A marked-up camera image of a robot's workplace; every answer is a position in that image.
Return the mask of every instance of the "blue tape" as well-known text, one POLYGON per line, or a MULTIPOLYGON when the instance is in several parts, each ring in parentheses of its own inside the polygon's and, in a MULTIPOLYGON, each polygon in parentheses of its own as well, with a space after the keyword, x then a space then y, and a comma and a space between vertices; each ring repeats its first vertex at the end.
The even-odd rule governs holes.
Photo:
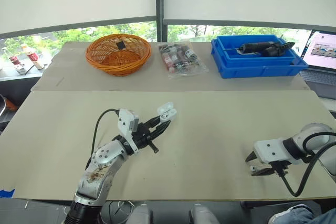
POLYGON ((15 189, 13 189, 12 191, 5 191, 5 190, 1 190, 0 191, 0 198, 11 198, 14 194, 15 189))

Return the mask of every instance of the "laptop screen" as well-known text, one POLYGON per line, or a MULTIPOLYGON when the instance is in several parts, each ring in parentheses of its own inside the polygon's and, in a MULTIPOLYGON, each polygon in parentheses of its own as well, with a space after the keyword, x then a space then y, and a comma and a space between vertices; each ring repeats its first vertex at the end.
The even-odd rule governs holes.
POLYGON ((313 30, 301 57, 311 67, 336 70, 336 33, 313 30))

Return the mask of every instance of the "laptop keyboard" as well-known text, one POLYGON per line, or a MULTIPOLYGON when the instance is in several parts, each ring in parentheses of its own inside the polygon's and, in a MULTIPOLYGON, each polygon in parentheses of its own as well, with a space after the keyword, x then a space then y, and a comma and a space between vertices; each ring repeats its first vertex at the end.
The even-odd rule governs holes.
POLYGON ((300 75, 305 81, 336 86, 336 74, 303 70, 300 75))

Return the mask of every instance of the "window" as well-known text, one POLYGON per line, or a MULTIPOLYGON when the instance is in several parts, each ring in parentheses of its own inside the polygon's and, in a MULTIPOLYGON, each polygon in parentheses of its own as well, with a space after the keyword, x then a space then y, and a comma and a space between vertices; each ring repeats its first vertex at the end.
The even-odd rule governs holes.
POLYGON ((88 41, 110 34, 133 34, 144 38, 147 41, 157 41, 156 22, 139 22, 111 26, 98 26, 78 28, 71 30, 53 31, 49 33, 34 34, 28 36, 19 36, 15 38, 0 39, 0 65, 11 66, 9 58, 12 55, 18 57, 20 61, 26 61, 28 58, 23 54, 21 44, 26 43, 35 49, 42 62, 50 62, 63 44, 68 41, 88 41))
POLYGON ((285 41, 293 41, 294 50, 301 55, 311 30, 248 27, 248 26, 206 26, 206 25, 168 25, 168 42, 189 39, 209 42, 220 35, 258 35, 274 34, 285 41))

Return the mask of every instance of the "black cable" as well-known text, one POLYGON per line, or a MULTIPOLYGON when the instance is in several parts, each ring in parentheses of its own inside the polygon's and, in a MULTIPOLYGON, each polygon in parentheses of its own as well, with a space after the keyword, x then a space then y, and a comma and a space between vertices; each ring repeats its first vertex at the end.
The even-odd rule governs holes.
POLYGON ((305 174, 303 175, 302 177, 302 180, 301 180, 301 183, 300 183, 300 186, 299 186, 299 189, 297 190, 296 193, 294 193, 294 191, 292 190, 292 188, 290 187, 290 185, 288 184, 288 181, 286 180, 285 176, 281 176, 283 182, 285 183, 287 189, 289 190, 289 192, 294 196, 294 197, 298 197, 300 196, 300 194, 302 193, 303 189, 305 188, 305 185, 307 183, 307 180, 308 180, 308 177, 311 173, 311 171, 313 170, 314 168, 314 165, 316 164, 316 162, 319 160, 319 158, 322 156, 322 154, 330 149, 331 147, 335 146, 336 145, 336 142, 332 142, 330 144, 327 144, 325 145, 324 147, 322 147, 317 153, 316 155, 312 158, 312 160, 310 161, 306 171, 305 171, 305 174))
POLYGON ((310 136, 307 136, 305 140, 302 142, 302 147, 304 151, 308 154, 314 155, 314 152, 312 150, 307 149, 307 143, 309 140, 311 140, 313 137, 316 136, 336 136, 335 132, 319 132, 319 133, 314 133, 311 134, 310 136))
POLYGON ((115 112, 117 115, 119 115, 119 110, 116 110, 116 109, 108 109, 108 110, 105 110, 103 113, 101 113, 101 115, 99 116, 97 122, 96 122, 96 127, 94 128, 94 134, 93 134, 93 140, 92 140, 92 148, 91 148, 91 156, 93 154, 93 151, 95 150, 94 149, 94 143, 96 141, 96 134, 97 134, 97 129, 98 129, 98 125, 99 125, 99 122, 100 122, 100 119, 107 113, 107 112, 110 112, 110 111, 113 111, 115 112))

